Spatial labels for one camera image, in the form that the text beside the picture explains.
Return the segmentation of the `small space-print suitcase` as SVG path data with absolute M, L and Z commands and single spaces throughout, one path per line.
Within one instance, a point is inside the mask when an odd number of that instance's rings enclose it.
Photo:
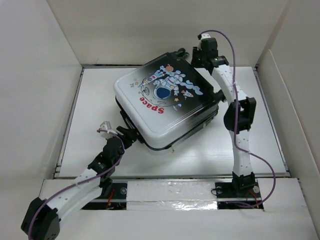
M 189 138 L 218 114 L 213 86 L 186 60 L 184 48 L 167 52 L 118 78 L 115 101 L 126 129 L 152 151 Z

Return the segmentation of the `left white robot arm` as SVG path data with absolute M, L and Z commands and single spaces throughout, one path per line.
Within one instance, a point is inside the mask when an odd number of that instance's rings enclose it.
M 125 150 L 137 140 L 137 132 L 121 126 L 112 130 L 106 124 L 97 132 L 105 138 L 106 144 L 73 183 L 48 198 L 36 197 L 30 202 L 20 227 L 28 239 L 56 239 L 70 214 L 97 197 L 104 199 L 111 194 L 111 175 Z

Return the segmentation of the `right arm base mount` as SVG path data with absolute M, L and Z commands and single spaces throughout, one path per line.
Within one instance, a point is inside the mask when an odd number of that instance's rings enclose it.
M 211 194 L 216 197 L 219 210 L 264 209 L 258 182 L 251 188 L 239 192 L 231 182 L 216 182 Z

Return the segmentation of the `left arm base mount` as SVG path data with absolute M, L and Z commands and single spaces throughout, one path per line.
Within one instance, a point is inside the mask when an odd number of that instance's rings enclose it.
M 108 187 L 104 187 L 102 194 L 87 203 L 82 210 L 126 210 L 127 193 L 127 181 L 114 181 Z

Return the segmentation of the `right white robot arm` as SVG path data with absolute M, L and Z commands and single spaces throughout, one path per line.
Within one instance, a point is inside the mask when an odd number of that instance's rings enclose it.
M 251 165 L 249 131 L 256 111 L 256 99 L 238 86 L 235 69 L 231 68 L 225 56 L 219 56 L 218 43 L 208 33 L 198 36 L 199 45 L 192 50 L 191 65 L 206 69 L 218 83 L 220 91 L 214 96 L 217 101 L 226 101 L 228 108 L 223 117 L 225 128 L 232 139 L 233 170 L 230 193 L 242 197 L 256 184 Z

